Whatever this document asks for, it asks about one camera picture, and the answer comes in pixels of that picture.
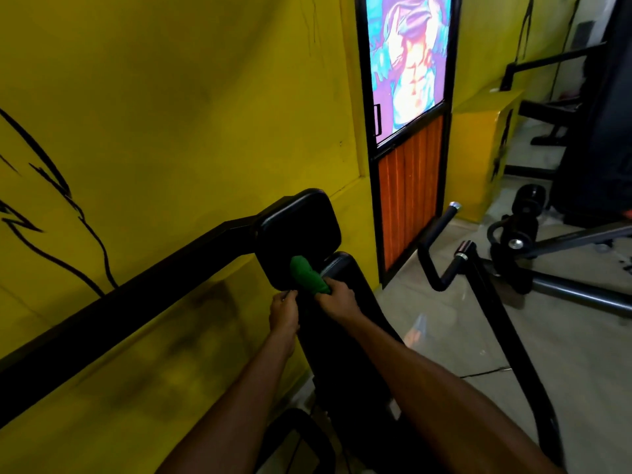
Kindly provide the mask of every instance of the person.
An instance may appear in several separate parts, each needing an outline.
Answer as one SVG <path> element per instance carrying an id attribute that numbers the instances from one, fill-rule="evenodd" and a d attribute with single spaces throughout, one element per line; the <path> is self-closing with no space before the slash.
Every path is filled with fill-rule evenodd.
<path id="1" fill-rule="evenodd" d="M 346 284 L 325 281 L 332 293 L 316 295 L 323 311 L 364 349 L 401 411 L 449 472 L 562 472 L 492 401 L 366 318 Z M 273 297 L 271 330 L 263 346 L 158 474 L 253 472 L 277 384 L 294 350 L 296 296 L 290 291 Z"/>

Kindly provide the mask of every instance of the yellow wall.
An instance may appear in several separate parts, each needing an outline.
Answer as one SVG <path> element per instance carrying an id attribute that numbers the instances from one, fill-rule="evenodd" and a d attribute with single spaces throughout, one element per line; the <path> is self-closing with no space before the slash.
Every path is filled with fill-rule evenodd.
<path id="1" fill-rule="evenodd" d="M 120 284 L 319 187 L 377 287 L 352 0 L 3 0 L 0 39 L 0 108 L 54 160 Z M 19 172 L 0 162 L 0 199 L 44 231 L 24 235 L 109 290 L 1 119 L 0 154 Z M 97 296 L 4 224 L 0 245 L 3 356 Z M 0 430 L 0 471 L 151 472 L 262 342 L 272 294 L 243 256 Z M 297 350 L 281 393 L 305 370 Z"/>
<path id="2" fill-rule="evenodd" d="M 517 41 L 529 0 L 462 0 L 454 106 L 500 80 L 516 59 Z M 524 61 L 562 51 L 575 0 L 535 0 L 531 35 Z M 523 61 L 523 45 L 519 62 Z M 548 95 L 555 67 L 519 74 L 514 86 L 540 101 Z"/>

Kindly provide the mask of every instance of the poster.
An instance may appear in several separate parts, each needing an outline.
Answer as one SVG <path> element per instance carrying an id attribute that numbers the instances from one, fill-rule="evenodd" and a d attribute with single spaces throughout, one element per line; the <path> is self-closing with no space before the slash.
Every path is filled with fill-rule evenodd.
<path id="1" fill-rule="evenodd" d="M 380 143 L 444 98 L 451 0 L 367 0 Z"/>

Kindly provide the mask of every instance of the person's right arm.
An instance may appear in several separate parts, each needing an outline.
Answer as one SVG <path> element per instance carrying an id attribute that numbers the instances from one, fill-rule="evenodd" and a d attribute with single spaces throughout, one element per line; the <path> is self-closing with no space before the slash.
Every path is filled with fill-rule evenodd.
<path id="1" fill-rule="evenodd" d="M 317 294 L 316 300 L 362 346 L 402 412 L 450 472 L 562 472 L 490 399 L 386 334 L 360 312 L 346 284 L 326 281 L 332 294 Z"/>

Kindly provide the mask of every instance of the person's left arm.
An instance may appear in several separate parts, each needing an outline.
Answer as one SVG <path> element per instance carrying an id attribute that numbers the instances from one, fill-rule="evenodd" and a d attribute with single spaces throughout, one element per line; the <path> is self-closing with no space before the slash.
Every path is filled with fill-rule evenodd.
<path id="1" fill-rule="evenodd" d="M 270 306 L 270 334 L 233 385 L 178 443 L 157 474 L 248 473 L 257 462 L 274 394 L 298 330 L 297 291 Z"/>

